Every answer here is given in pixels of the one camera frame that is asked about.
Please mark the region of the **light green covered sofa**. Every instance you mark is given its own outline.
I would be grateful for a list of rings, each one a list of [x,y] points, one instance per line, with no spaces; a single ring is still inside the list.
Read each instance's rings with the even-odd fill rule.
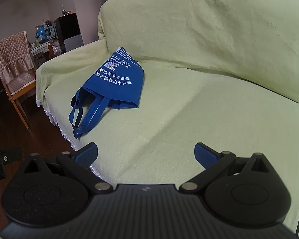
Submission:
[[[299,0],[109,0],[99,40],[39,67],[36,101],[74,149],[95,142],[111,184],[173,183],[199,174],[194,145],[265,154],[291,194],[299,232]],[[144,70],[135,109],[106,109],[80,139],[71,99],[118,48]]]

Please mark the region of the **small side table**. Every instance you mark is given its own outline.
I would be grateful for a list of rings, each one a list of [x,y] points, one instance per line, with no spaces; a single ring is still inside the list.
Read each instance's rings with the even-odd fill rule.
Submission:
[[[41,64],[54,58],[53,42],[51,40],[30,49],[34,64],[38,68]]]

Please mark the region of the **black cabinet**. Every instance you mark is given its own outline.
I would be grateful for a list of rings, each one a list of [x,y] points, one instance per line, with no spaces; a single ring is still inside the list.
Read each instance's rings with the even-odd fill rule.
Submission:
[[[54,25],[62,53],[84,45],[76,13],[58,17]]]

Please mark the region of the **wooden chair with quilted cover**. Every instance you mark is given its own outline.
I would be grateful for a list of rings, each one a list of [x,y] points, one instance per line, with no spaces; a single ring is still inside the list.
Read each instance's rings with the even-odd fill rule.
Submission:
[[[36,86],[35,65],[26,31],[10,35],[0,41],[0,80],[21,121],[29,125],[19,98]]]

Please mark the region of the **blue non-woven shopping bag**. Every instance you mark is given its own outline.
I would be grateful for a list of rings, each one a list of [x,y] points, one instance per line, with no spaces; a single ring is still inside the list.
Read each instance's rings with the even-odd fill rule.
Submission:
[[[90,132],[104,110],[139,107],[144,70],[123,48],[118,48],[72,98],[69,121],[76,139]]]

